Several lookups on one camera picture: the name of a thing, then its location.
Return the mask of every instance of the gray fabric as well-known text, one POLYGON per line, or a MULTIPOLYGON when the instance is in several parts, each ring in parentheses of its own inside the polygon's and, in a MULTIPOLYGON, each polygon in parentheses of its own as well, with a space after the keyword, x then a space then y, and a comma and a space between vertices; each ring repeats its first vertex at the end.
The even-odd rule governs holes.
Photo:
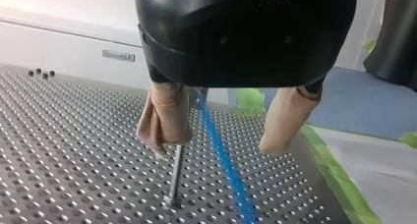
MULTIPOLYGON (((264 88, 266 109, 275 88, 264 88)), ((367 73, 333 68, 324 83, 323 101, 309 118, 313 125, 398 139, 417 132, 417 93, 367 73)), ((229 89, 229 104, 236 104, 229 89)))

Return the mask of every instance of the white wall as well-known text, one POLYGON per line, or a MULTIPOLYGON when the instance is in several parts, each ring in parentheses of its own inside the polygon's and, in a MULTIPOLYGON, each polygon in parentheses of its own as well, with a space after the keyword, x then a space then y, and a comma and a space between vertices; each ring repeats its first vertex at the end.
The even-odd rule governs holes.
POLYGON ((385 0, 357 0, 352 26, 340 50, 335 66, 364 70, 363 60, 368 55, 362 46, 376 39, 381 29, 380 16, 385 0))
POLYGON ((0 20, 142 46, 135 0, 0 0, 0 20))

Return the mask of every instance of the green tape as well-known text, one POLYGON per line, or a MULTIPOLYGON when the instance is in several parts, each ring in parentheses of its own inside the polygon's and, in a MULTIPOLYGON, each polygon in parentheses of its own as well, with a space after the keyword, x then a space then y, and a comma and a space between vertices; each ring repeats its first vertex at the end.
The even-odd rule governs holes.
POLYGON ((402 135, 399 141, 407 144, 412 148, 417 148, 417 132, 414 133, 406 133, 402 135))
POLYGON ((380 219, 336 161, 328 145, 309 126, 301 129, 319 170, 353 224, 380 224, 380 219))
POLYGON ((233 114, 256 116, 267 113, 264 106, 265 94, 258 88, 236 89, 236 107, 233 114))

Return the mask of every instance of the black rubber cover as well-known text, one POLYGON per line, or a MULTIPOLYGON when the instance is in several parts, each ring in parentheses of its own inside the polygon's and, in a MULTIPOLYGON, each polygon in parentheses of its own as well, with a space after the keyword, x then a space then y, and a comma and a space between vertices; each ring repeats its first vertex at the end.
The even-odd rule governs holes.
POLYGON ((356 0, 137 0, 150 66, 198 86, 290 86, 333 66, 356 0))

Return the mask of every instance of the metal surface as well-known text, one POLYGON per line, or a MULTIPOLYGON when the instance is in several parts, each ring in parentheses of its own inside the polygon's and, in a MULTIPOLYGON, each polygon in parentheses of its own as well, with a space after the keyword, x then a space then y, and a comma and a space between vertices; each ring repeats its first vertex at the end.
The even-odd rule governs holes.
POLYGON ((175 161, 174 161, 174 168, 172 171, 172 178, 171 184, 169 185, 169 193, 168 196, 163 198, 165 204, 171 207, 181 207, 181 200, 178 196, 178 188, 180 185, 181 179, 181 168, 182 162, 184 159, 184 150, 185 147, 182 145, 177 145, 177 149, 175 150, 175 161))
MULTIPOLYGON (((181 209, 163 210, 174 166, 135 137, 145 99, 0 75, 0 223, 239 223, 197 111, 181 209)), ((260 155, 262 119, 211 111, 261 223, 348 223, 305 147, 260 155)))

